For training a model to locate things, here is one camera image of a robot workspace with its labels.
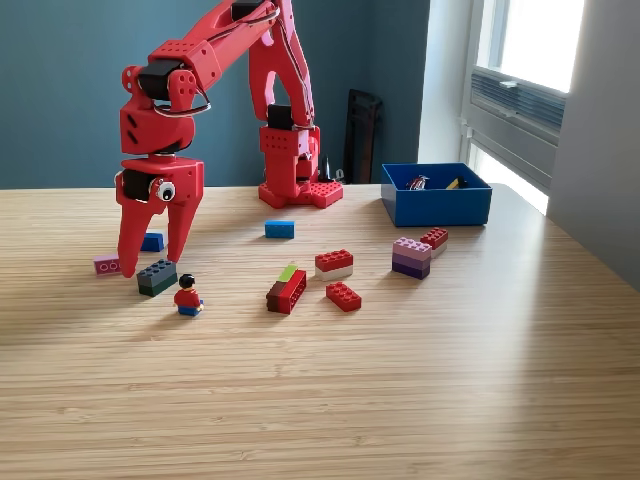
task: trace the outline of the black wire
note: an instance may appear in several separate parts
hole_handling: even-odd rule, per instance
[[[256,25],[258,23],[263,23],[269,20],[273,20],[278,15],[280,15],[280,7],[276,7],[275,11],[271,12],[269,15],[265,15],[264,17],[256,18],[254,20],[238,20],[238,25],[234,25],[228,30],[224,30],[222,32],[216,33],[214,36],[207,38],[207,42],[213,42],[214,40],[218,40],[219,38],[226,37],[231,34],[235,29],[237,29],[241,25]]]

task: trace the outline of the white wall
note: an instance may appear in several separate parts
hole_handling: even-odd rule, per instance
[[[431,0],[419,163],[457,162],[473,0]]]
[[[638,0],[587,0],[548,216],[640,290]]]

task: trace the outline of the red robotic arm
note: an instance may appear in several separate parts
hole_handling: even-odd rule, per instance
[[[291,0],[239,3],[223,0],[182,40],[168,40],[149,56],[146,67],[122,74],[131,99],[120,111],[122,151],[144,158],[122,162],[116,200],[122,206],[118,254],[125,277],[135,273],[138,252],[151,217],[169,212],[168,259],[178,261],[202,199],[204,164],[178,157],[195,134],[193,116],[210,108],[206,91],[245,51],[249,80],[261,128],[266,183],[261,199],[327,207],[342,198],[336,182],[318,183],[320,130],[313,125],[311,83]],[[291,107],[274,105],[278,75]],[[193,107],[196,95],[205,104]],[[168,104],[156,104],[165,101]]]

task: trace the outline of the lego minifigure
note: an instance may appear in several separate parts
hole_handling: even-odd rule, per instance
[[[204,309],[204,302],[200,300],[198,292],[193,288],[195,283],[196,279],[188,273],[182,275],[178,280],[181,290],[173,297],[173,301],[181,315],[195,317]]]

